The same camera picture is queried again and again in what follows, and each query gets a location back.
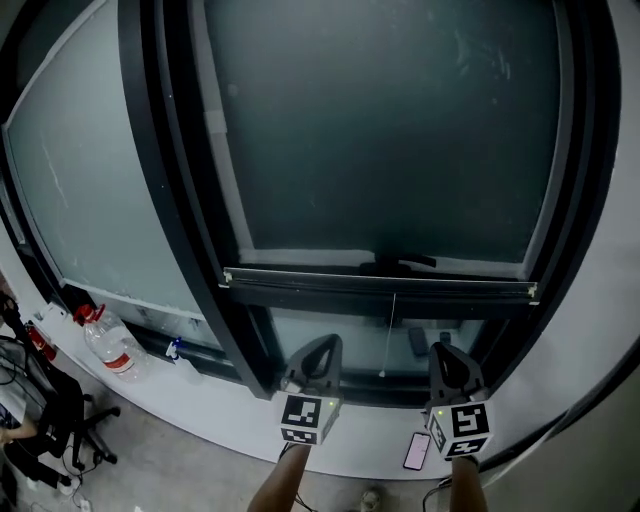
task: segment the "phone screen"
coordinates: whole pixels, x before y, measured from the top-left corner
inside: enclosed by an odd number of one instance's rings
[[[409,452],[407,458],[404,460],[403,466],[406,469],[413,469],[420,471],[424,464],[424,458],[427,456],[427,448],[429,448],[429,441],[431,437],[427,434],[416,432],[411,439],[411,445],[409,446]]]

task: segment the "hand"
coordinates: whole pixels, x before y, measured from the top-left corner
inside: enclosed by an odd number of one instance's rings
[[[10,295],[7,295],[2,290],[0,290],[0,301],[2,302],[2,311],[15,309],[16,301],[14,301]]]
[[[11,431],[6,428],[0,428],[0,446],[13,443],[13,437],[11,437]]]

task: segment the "cable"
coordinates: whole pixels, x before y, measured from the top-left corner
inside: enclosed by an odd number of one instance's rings
[[[422,498],[422,512],[427,512],[427,500],[438,491],[442,491],[447,487],[451,487],[451,478],[445,478],[438,484],[438,487],[434,487],[427,494],[425,494],[424,498]]]
[[[67,467],[67,463],[64,461],[64,454],[67,453],[67,450],[69,448],[71,448],[73,445],[68,445],[64,451],[62,452],[62,457],[60,457],[62,459],[62,465],[64,466],[64,469],[67,473],[69,473],[71,476],[75,476],[80,480],[80,485],[78,485],[78,487],[76,487],[76,489],[73,491],[73,494],[71,495],[71,501],[73,502],[73,504],[77,507],[77,508],[82,508],[81,505],[78,505],[76,503],[76,494],[78,492],[78,490],[80,489],[80,487],[82,487],[82,484],[84,483],[84,475],[86,475],[87,473],[91,473],[93,470],[95,470],[98,467],[98,463],[94,463],[93,467],[91,469],[88,469],[86,471],[80,471],[80,473],[75,474],[72,473],[71,471],[69,471],[69,468]]]
[[[16,345],[19,346],[18,342],[15,339],[12,339],[12,338],[6,338],[6,339],[7,340],[11,339],[13,343],[15,343]],[[0,357],[2,359],[4,359],[5,361],[7,361],[7,362],[9,362],[9,363],[11,363],[13,365],[13,377],[11,377],[11,379],[9,379],[7,382],[0,382],[0,386],[8,386],[13,381],[15,381],[16,380],[16,376],[18,374],[18,368],[20,368],[23,371],[23,373],[26,373],[26,370],[22,366],[20,366],[19,364],[16,364],[16,362],[13,359],[9,359],[8,357],[3,356],[2,354],[0,354]],[[7,368],[4,365],[0,365],[0,366],[5,368],[6,370],[9,370],[9,368]]]
[[[304,501],[302,501],[302,498],[300,497],[300,494],[296,494],[296,499],[295,502],[300,505],[301,507],[306,508],[309,512],[318,512],[317,510],[311,508],[309,505],[307,505]]]
[[[44,508],[37,501],[34,501],[31,505],[29,505],[29,512],[34,512],[35,509],[33,507],[35,507],[35,506],[40,507],[40,510],[43,510],[44,512],[51,512],[51,510],[49,510],[48,508]]]
[[[24,386],[22,385],[22,383],[21,383],[19,380],[16,380],[16,376],[17,376],[17,373],[18,373],[18,369],[22,370],[23,374],[26,374],[26,373],[27,373],[27,370],[26,370],[25,368],[23,368],[22,366],[20,366],[19,364],[17,364],[17,363],[16,363],[15,361],[13,361],[12,359],[9,359],[8,357],[6,357],[6,356],[4,356],[4,355],[2,355],[2,354],[0,354],[0,359],[4,359],[5,361],[7,361],[7,362],[9,362],[9,363],[13,364],[13,366],[14,366],[13,377],[12,377],[9,381],[7,381],[7,382],[0,382],[0,386],[8,386],[9,384],[12,384],[13,382],[15,382],[16,384],[18,384],[18,386],[20,386],[20,387],[22,388],[22,390],[23,390],[27,395],[29,395],[29,397],[31,398],[31,400],[33,400],[33,401],[36,403],[36,405],[38,405],[38,406],[40,407],[40,409],[44,410],[44,405],[42,405],[42,404],[41,404],[41,403],[40,403],[40,402],[39,402],[39,401],[38,401],[38,400],[37,400],[37,399],[36,399],[36,398],[35,398],[35,397],[34,397],[34,396],[29,392],[29,391],[27,391],[27,388],[26,388],[26,387],[24,387]]]

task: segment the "shoe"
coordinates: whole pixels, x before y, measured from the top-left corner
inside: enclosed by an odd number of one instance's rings
[[[58,482],[58,490],[65,496],[71,496],[80,487],[80,479],[77,476],[69,475],[69,480],[69,485]]]
[[[360,498],[360,512],[375,512],[380,506],[380,493],[375,489],[364,492]]]
[[[92,512],[91,502],[85,498],[80,498],[80,512]]]
[[[38,490],[38,481],[37,480],[31,480],[31,478],[27,477],[27,487],[29,489],[31,489],[32,491],[37,491]]]

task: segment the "black window frame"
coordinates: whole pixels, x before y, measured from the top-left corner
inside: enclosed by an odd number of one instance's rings
[[[21,11],[0,51],[0,70],[11,70],[20,35],[28,29],[30,16],[35,16],[34,9],[43,4],[28,0],[23,7],[25,14]],[[309,273],[292,275],[308,268],[260,266],[272,271],[260,273],[255,266],[233,267],[237,243],[217,174],[212,172],[215,162],[190,39],[190,5],[168,0],[118,3],[125,98],[145,179],[174,256],[224,350],[194,344],[185,355],[203,373],[242,382],[256,397],[268,399],[284,367],[268,307],[385,317],[395,294],[400,317],[485,319],[471,356],[481,362],[485,381],[495,390],[555,313],[604,206],[617,145],[621,88],[617,43],[606,2],[554,2],[568,24],[565,43],[572,47],[564,57],[573,66],[573,129],[567,140],[558,140],[566,144],[563,181],[532,266],[531,282],[478,278],[484,284],[469,284],[473,280],[469,276],[421,273],[408,280],[379,279],[364,286],[370,281],[350,278],[339,268],[328,273],[326,268],[315,269],[325,274],[318,278]],[[3,91],[2,121],[15,100],[17,95]],[[60,287],[51,273],[33,233],[25,229],[24,212],[15,208],[20,203],[7,169],[2,151],[0,171],[26,243],[19,244],[10,235],[39,290],[69,311],[91,303],[86,292]],[[0,215],[9,226],[3,208]],[[130,328],[152,354],[164,357],[166,337]],[[221,362],[225,357],[233,366]],[[420,407],[428,396],[427,377],[381,380],[351,371],[343,373],[341,386],[348,402],[375,406]]]

